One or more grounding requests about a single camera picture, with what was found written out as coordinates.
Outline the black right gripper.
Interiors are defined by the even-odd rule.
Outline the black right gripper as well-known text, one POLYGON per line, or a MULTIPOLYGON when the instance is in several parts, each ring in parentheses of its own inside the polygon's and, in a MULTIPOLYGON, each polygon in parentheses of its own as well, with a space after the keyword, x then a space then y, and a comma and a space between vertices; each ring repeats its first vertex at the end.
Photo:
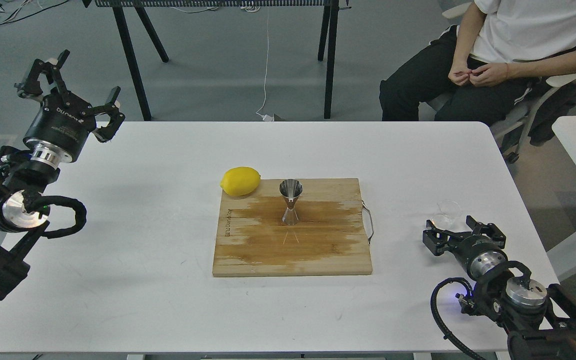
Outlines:
POLYGON ((506 235, 496 224, 482 223, 471 215, 466 216, 465 223, 472 233, 466 237, 463 232, 438 228, 427 219, 422 243, 434 256, 452 253, 467 276, 478 281, 488 271, 508 261, 502 250, 506 245, 506 235))

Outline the person's left hand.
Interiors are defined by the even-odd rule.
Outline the person's left hand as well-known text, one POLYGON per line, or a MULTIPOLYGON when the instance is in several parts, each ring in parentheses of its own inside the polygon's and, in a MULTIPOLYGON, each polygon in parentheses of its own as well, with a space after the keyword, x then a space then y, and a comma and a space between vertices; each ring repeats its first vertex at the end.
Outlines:
POLYGON ((457 86, 464 86, 471 83, 473 71, 469 68, 467 60, 454 60, 452 62, 448 79, 457 86))

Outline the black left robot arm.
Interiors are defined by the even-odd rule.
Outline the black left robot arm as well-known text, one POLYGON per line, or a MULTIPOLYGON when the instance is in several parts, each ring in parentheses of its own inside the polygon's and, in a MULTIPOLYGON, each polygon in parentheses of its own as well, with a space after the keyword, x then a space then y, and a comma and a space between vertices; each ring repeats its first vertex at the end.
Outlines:
POLYGON ((40 105, 23 137, 26 150, 0 148, 0 301, 27 277, 25 256, 38 239, 70 236, 86 224, 87 209, 78 199, 44 194, 60 175, 60 164, 78 159, 89 134, 109 142, 125 119, 118 86, 98 106, 67 89, 61 68, 69 54, 34 60, 14 85, 19 97, 40 105))

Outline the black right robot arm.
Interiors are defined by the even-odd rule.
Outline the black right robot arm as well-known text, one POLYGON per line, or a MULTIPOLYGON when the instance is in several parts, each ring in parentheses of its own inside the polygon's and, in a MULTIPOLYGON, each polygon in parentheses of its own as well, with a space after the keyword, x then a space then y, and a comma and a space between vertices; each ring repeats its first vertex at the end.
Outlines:
POLYGON ((506 236, 494 223, 465 219, 469 231, 438 228, 430 219, 423 244, 435 256, 452 253, 467 278, 441 281, 430 295, 430 312, 445 340, 474 360, 482 356, 460 341, 439 313, 437 298, 451 283, 464 286, 456 294, 461 312, 485 316, 503 328, 512 360, 576 360, 576 303, 559 284, 542 285, 531 270, 504 253, 506 236))

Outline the person's right hand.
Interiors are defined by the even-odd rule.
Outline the person's right hand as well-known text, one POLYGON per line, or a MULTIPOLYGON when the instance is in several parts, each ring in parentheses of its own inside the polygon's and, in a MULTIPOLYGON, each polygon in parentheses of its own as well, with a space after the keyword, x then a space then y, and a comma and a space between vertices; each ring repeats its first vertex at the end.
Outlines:
POLYGON ((470 83, 475 87, 494 87, 507 81, 510 74, 508 63, 486 63, 470 73, 470 83))

